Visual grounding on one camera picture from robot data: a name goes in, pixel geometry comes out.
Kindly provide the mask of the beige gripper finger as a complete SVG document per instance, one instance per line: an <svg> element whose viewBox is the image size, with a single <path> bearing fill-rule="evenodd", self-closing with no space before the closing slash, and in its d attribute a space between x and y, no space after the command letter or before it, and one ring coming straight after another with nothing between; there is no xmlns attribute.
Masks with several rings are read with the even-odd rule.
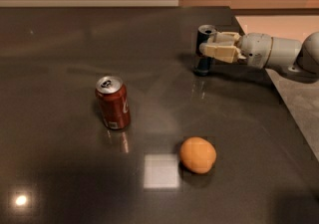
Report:
<svg viewBox="0 0 319 224"><path fill-rule="evenodd" d="M235 63L238 60L246 59L240 49L231 43L202 43L199 45L199 50L204 56L225 63Z"/></svg>
<svg viewBox="0 0 319 224"><path fill-rule="evenodd" d="M231 43L235 44L240 40L241 36L236 32L216 32L212 34L208 43Z"/></svg>

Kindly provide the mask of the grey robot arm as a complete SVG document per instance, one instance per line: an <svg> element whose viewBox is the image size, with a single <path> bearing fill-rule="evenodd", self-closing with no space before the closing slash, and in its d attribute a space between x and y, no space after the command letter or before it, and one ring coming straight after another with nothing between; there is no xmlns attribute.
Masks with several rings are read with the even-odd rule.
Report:
<svg viewBox="0 0 319 224"><path fill-rule="evenodd" d="M255 69L272 69L290 77L318 77L318 34L298 40L249 33L212 31L198 45L202 56Z"/></svg>

